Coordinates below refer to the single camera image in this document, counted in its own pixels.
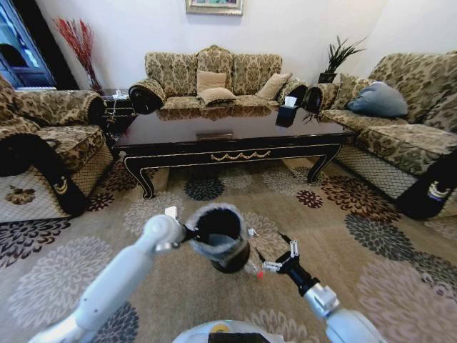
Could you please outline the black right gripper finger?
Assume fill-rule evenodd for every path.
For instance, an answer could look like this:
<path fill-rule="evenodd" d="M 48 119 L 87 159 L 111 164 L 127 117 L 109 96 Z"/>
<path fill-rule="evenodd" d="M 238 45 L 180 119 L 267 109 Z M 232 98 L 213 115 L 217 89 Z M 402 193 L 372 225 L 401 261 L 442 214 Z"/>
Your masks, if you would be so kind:
<path fill-rule="evenodd" d="M 295 258 L 299 257 L 299 251 L 298 251 L 298 241 L 295 239 L 290 239 L 286 234 L 282 232 L 278 232 L 279 235 L 282 237 L 282 239 L 289 244 L 290 247 L 290 252 L 289 256 L 290 258 Z"/>
<path fill-rule="evenodd" d="M 256 252 L 260 259 L 262 269 L 267 270 L 269 272 L 281 272 L 282 271 L 283 264 L 281 262 L 267 261 L 265 259 L 265 257 L 260 253 L 259 250 L 257 250 Z"/>

